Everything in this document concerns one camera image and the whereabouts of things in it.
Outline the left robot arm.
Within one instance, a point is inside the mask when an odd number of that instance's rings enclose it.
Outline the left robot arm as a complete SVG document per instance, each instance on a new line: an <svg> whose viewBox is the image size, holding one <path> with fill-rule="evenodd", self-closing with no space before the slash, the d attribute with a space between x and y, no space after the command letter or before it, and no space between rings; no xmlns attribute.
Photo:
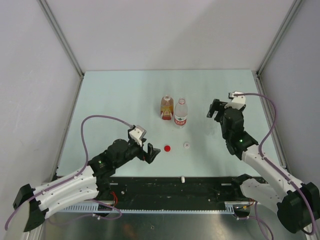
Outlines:
<svg viewBox="0 0 320 240"><path fill-rule="evenodd" d="M38 187L23 185L13 202L13 208L16 210L29 201L24 232L39 227L50 216L79 202L107 199L111 193L108 178L115 174L116 169L134 158L151 164L159 153L160 149L154 148L151 143L144 151L143 146L132 139L117 139L104 152L93 157L84 169Z"/></svg>

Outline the clear plastic bottle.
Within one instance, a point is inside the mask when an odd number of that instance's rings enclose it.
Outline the clear plastic bottle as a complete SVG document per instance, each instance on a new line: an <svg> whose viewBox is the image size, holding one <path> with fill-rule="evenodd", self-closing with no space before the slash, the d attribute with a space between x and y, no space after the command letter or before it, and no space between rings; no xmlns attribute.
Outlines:
<svg viewBox="0 0 320 240"><path fill-rule="evenodd" d="M214 120L214 118L206 118L205 120L205 134L208 136L221 135L220 123Z"/></svg>

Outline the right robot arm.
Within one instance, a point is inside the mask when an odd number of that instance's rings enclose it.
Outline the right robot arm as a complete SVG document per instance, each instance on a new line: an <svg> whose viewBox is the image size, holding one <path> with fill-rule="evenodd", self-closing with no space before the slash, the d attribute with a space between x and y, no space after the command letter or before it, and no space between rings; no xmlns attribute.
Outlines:
<svg viewBox="0 0 320 240"><path fill-rule="evenodd" d="M320 191L312 182L304 183L281 166L273 163L257 142L244 128L244 94L230 97L230 102L214 99L207 117L221 126L222 138L231 155L252 167L266 183L259 183L252 176L237 177L230 188L231 196L242 201L245 197L274 212L280 223L291 233L299 231L313 235L320 218Z"/></svg>

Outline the amber tea bottle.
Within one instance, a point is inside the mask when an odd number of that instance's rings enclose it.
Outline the amber tea bottle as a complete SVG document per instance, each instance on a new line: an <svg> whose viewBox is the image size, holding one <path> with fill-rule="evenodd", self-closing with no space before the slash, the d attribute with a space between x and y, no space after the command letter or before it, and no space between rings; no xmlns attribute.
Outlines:
<svg viewBox="0 0 320 240"><path fill-rule="evenodd" d="M170 95L165 95L160 103L160 118L170 121L174 116L174 100Z"/></svg>

